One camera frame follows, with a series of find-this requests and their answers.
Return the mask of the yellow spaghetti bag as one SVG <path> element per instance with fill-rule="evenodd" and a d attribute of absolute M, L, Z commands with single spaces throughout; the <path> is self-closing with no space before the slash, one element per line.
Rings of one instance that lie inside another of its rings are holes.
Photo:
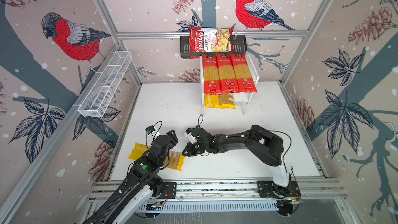
<path fill-rule="evenodd" d="M 220 108 L 220 98 L 218 95 L 206 94 L 204 95 L 204 108 Z"/>
<path fill-rule="evenodd" d="M 233 93 L 225 93 L 219 96 L 221 109 L 236 109 Z"/>
<path fill-rule="evenodd" d="M 147 150 L 148 148 L 145 145 L 135 143 L 135 146 L 131 154 L 128 156 L 128 159 L 137 160 Z M 182 156 L 180 152 L 170 151 L 169 158 L 170 160 L 167 158 L 165 161 L 165 164 L 168 164 L 167 168 L 181 171 L 181 167 L 183 166 L 184 156 Z"/>

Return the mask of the red spaghetti bag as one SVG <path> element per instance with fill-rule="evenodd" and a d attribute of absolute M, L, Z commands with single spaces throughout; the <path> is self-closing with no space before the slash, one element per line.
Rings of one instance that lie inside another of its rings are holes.
<path fill-rule="evenodd" d="M 222 95 L 216 57 L 203 55 L 204 94 Z"/>
<path fill-rule="evenodd" d="M 217 54 L 216 58 L 221 93 L 238 93 L 238 84 L 230 56 L 225 54 Z"/>
<path fill-rule="evenodd" d="M 239 92 L 257 93 L 245 55 L 231 54 L 231 61 L 238 84 Z"/>

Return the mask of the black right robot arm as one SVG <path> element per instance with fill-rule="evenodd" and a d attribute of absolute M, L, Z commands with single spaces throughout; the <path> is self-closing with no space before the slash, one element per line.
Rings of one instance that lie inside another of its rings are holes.
<path fill-rule="evenodd" d="M 219 154 L 231 150 L 245 149 L 254 154 L 261 162 L 269 166 L 272 173 L 271 181 L 258 183 L 258 193 L 261 197 L 284 199 L 299 197 L 299 188 L 292 184 L 291 176 L 284 162 L 284 141 L 259 125 L 252 125 L 249 130 L 235 134 L 208 133 L 197 125 L 185 132 L 190 142 L 182 152 L 185 157 L 194 157 L 205 153 Z"/>

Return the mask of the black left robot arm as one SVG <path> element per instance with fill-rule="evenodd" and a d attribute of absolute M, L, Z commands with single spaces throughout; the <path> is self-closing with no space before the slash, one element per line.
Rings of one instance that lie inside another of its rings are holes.
<path fill-rule="evenodd" d="M 178 143 L 174 130 L 157 136 L 151 148 L 129 167 L 126 178 L 85 224 L 125 224 L 151 197 L 161 194 L 163 179 L 158 176 L 170 150 Z"/>

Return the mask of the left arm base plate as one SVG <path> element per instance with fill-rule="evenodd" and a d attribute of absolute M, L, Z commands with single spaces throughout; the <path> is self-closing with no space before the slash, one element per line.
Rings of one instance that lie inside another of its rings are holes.
<path fill-rule="evenodd" d="M 152 199 L 155 200 L 166 200 L 166 199 L 175 199 L 177 191 L 177 183 L 176 182 L 165 182 L 162 184 L 162 188 L 160 189 L 157 195 L 153 195 Z"/>

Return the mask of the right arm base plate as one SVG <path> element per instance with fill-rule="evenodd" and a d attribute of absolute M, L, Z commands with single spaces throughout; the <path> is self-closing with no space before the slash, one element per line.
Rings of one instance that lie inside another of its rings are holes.
<path fill-rule="evenodd" d="M 291 180 L 287 187 L 274 184 L 273 181 L 258 181 L 258 194 L 260 198 L 300 198 L 301 193 L 295 180 Z"/>

